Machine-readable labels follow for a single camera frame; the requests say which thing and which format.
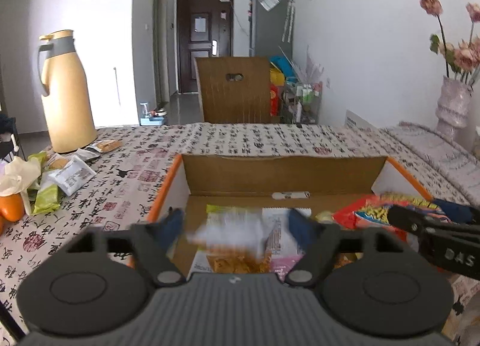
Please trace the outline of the green nut bar packet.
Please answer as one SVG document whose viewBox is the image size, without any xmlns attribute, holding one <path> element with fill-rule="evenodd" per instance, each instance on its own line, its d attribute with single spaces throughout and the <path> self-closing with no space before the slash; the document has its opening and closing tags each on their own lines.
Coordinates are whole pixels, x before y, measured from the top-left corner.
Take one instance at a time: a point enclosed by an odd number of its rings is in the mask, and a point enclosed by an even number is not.
<svg viewBox="0 0 480 346">
<path fill-rule="evenodd" d="M 207 223 L 250 222 L 262 219 L 262 209 L 251 207 L 206 205 Z"/>
</svg>

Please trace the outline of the white printed snack packet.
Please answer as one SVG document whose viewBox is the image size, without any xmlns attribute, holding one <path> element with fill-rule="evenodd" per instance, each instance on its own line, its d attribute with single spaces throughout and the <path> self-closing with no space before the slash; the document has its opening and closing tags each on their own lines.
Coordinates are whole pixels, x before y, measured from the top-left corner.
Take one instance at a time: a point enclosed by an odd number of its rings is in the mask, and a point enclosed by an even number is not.
<svg viewBox="0 0 480 346">
<path fill-rule="evenodd" d="M 273 257 L 294 257 L 303 254 L 288 228 L 288 213 L 287 208 L 262 208 L 262 218 L 270 227 L 266 248 Z"/>
</svg>

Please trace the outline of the dried pink roses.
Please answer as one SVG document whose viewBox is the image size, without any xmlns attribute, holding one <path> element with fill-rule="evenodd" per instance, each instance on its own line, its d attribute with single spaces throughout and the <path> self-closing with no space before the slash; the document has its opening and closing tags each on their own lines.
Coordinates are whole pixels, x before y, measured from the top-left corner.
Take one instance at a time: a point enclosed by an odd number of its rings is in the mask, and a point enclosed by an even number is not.
<svg viewBox="0 0 480 346">
<path fill-rule="evenodd" d="M 442 58 L 445 76 L 470 91 L 479 82 L 479 0 L 419 0 L 434 19 L 430 51 Z"/>
</svg>

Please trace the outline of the dark front door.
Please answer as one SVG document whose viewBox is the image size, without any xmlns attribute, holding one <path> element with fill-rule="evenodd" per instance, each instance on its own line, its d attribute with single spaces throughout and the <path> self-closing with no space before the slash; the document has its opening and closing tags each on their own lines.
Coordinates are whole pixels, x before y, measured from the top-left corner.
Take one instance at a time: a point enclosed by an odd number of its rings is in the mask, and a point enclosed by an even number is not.
<svg viewBox="0 0 480 346">
<path fill-rule="evenodd" d="M 196 59 L 233 53 L 233 0 L 176 0 L 176 37 L 179 93 L 196 93 Z"/>
</svg>

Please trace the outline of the red snack bag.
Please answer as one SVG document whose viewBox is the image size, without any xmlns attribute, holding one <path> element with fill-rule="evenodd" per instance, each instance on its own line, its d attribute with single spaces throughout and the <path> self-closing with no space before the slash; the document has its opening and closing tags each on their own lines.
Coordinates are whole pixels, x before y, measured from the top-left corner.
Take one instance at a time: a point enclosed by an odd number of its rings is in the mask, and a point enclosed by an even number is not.
<svg viewBox="0 0 480 346">
<path fill-rule="evenodd" d="M 337 224 L 346 229 L 355 230 L 366 227 L 383 227 L 389 230 L 389 232 L 395 233 L 403 241 L 407 241 L 408 233 L 399 228 L 392 227 L 388 221 L 388 211 L 394 205 L 399 205 L 418 213 L 438 218 L 441 222 L 451 221 L 438 205 L 422 197 L 413 197 L 394 192 L 384 193 L 380 196 L 370 194 L 362 197 L 356 202 L 335 212 L 332 218 Z"/>
</svg>

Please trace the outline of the orange fruit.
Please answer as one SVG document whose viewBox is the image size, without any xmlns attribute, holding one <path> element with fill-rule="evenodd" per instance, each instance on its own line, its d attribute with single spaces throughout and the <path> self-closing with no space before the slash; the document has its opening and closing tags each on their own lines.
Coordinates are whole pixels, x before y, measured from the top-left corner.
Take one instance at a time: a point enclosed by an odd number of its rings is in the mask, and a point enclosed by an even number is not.
<svg viewBox="0 0 480 346">
<path fill-rule="evenodd" d="M 0 214 L 8 222 L 18 222 L 25 214 L 24 202 L 20 194 L 0 197 Z"/>
</svg>

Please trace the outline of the grey refrigerator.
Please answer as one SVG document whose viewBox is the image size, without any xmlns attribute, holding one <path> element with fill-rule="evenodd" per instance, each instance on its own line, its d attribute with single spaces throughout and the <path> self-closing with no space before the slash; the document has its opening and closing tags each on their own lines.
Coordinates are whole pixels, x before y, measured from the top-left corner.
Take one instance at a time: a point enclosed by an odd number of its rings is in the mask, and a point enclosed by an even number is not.
<svg viewBox="0 0 480 346">
<path fill-rule="evenodd" d="M 249 56 L 292 58 L 293 33 L 286 25 L 290 0 L 250 0 Z"/>
</svg>

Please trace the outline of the pink snack packet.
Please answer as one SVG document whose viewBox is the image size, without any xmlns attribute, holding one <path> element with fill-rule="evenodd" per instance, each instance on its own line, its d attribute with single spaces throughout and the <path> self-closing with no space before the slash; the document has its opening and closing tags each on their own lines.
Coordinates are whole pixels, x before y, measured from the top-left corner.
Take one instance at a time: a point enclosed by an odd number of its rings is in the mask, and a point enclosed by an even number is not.
<svg viewBox="0 0 480 346">
<path fill-rule="evenodd" d="M 284 281 L 286 275 L 302 257 L 302 255 L 291 257 L 272 257 L 269 264 L 269 269 L 272 273 L 275 273 L 281 281 Z"/>
</svg>

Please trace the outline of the cream crumpled bag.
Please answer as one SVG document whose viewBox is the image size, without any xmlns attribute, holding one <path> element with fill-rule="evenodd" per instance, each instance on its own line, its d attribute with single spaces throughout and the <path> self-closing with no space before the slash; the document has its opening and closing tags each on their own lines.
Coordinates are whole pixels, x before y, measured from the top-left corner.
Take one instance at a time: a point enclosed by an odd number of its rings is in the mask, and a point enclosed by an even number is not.
<svg viewBox="0 0 480 346">
<path fill-rule="evenodd" d="M 28 189 L 41 176 L 41 162 L 32 158 L 28 161 L 14 157 L 4 167 L 1 176 L 1 198 L 19 195 L 23 201 L 25 214 L 32 214 Z"/>
</svg>

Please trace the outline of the pink textured vase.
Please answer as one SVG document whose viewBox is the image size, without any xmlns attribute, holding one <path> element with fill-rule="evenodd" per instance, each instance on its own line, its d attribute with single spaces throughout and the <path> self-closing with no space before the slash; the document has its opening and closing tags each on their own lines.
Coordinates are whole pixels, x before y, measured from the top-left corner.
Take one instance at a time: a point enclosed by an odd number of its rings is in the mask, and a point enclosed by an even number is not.
<svg viewBox="0 0 480 346">
<path fill-rule="evenodd" d="M 472 90 L 467 84 L 444 76 L 435 111 L 436 131 L 455 140 L 460 130 L 467 127 L 471 98 Z"/>
</svg>

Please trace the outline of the yellow thermos jug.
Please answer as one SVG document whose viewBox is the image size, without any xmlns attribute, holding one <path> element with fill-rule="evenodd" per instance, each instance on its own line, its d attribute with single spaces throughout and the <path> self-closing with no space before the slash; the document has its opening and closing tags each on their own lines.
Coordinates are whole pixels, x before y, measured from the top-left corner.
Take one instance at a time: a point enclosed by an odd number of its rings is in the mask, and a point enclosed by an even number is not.
<svg viewBox="0 0 480 346">
<path fill-rule="evenodd" d="M 97 139 L 84 67 L 73 31 L 39 37 L 37 73 L 41 102 L 52 149 L 70 153 Z"/>
</svg>

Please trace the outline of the green packet on table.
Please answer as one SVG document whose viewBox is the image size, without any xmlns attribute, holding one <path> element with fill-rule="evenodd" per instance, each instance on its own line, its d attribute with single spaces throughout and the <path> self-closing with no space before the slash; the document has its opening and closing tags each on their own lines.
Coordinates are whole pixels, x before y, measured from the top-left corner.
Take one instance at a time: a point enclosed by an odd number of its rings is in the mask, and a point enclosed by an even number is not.
<svg viewBox="0 0 480 346">
<path fill-rule="evenodd" d="M 49 214 L 59 207 L 59 188 L 54 183 L 47 183 L 37 192 L 32 214 Z"/>
</svg>

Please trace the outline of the white packet on table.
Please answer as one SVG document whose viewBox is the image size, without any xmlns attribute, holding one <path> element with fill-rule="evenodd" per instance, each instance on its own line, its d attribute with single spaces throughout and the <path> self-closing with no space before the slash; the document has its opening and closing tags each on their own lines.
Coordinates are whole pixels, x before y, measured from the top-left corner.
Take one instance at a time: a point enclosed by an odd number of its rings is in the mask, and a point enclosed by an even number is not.
<svg viewBox="0 0 480 346">
<path fill-rule="evenodd" d="M 64 168 L 55 170 L 50 178 L 66 195 L 71 196 L 95 177 L 96 172 L 78 156 L 73 156 Z"/>
</svg>

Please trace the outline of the crispy chip snack packet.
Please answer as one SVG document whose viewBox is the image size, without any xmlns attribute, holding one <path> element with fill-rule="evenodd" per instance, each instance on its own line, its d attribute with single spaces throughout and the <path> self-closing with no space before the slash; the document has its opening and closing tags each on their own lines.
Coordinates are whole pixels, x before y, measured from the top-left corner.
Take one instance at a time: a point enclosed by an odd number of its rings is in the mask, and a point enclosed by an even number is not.
<svg viewBox="0 0 480 346">
<path fill-rule="evenodd" d="M 264 219 L 250 222 L 207 223 L 187 234 L 217 274 L 265 274 L 272 254 L 266 244 L 270 227 Z"/>
</svg>

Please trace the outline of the grey folded table runner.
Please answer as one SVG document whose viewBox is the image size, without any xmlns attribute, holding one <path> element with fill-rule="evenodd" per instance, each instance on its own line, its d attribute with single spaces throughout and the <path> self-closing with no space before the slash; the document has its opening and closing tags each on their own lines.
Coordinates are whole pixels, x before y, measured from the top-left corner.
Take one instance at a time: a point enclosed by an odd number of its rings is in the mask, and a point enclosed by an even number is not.
<svg viewBox="0 0 480 346">
<path fill-rule="evenodd" d="M 454 140 L 420 124 L 401 122 L 383 130 L 437 170 L 471 205 L 479 208 L 479 159 Z"/>
</svg>

